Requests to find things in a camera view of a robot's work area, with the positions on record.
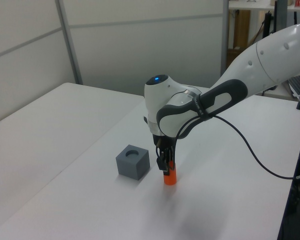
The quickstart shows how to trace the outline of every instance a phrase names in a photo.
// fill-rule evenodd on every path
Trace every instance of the wall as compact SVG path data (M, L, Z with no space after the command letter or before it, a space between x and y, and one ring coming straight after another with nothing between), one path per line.
M83 84L138 95L144 94L145 82L158 74L202 87L219 79L222 47L227 47L225 3L60 1Z
M74 83L54 0L0 0L0 120Z

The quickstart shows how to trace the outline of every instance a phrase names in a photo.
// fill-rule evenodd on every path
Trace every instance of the white robotic arm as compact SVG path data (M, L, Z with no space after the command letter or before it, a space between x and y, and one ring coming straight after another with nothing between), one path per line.
M144 87L148 126L156 136L184 138L198 123L245 98L300 73L300 24L278 31L247 48L205 94L167 75L151 78Z

